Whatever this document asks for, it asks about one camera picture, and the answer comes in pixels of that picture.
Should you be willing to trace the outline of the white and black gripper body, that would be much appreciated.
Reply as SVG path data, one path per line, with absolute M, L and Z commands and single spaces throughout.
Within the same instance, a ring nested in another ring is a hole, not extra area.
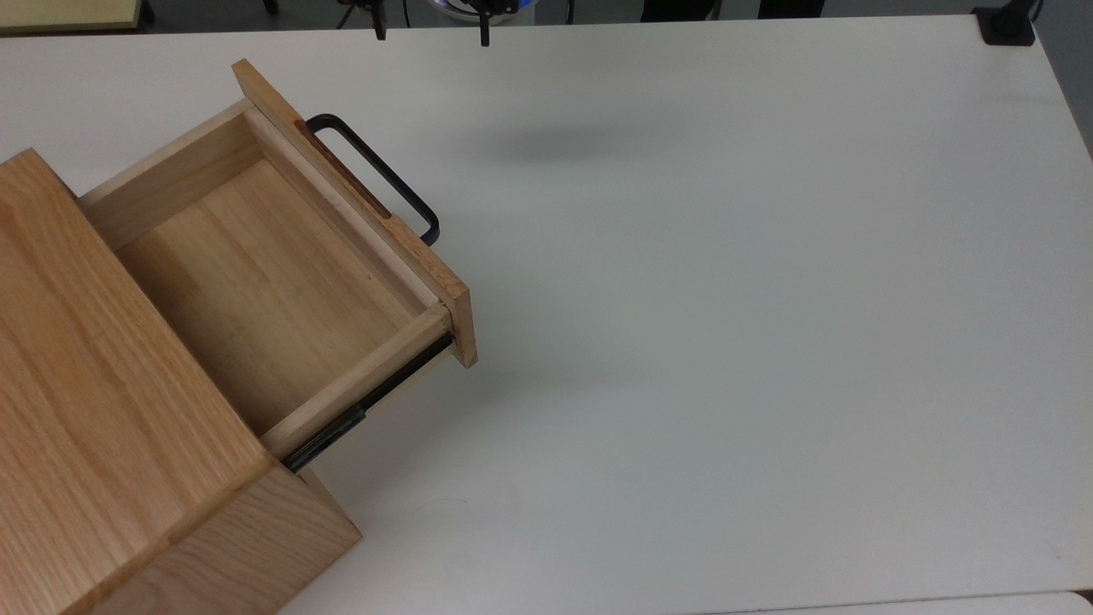
M 391 1 L 338 1 L 340 5 L 354 5 L 366 13 L 375 13 L 378 5 L 390 4 Z M 418 1 L 430 10 L 445 16 L 513 16 L 522 12 L 522 1 Z

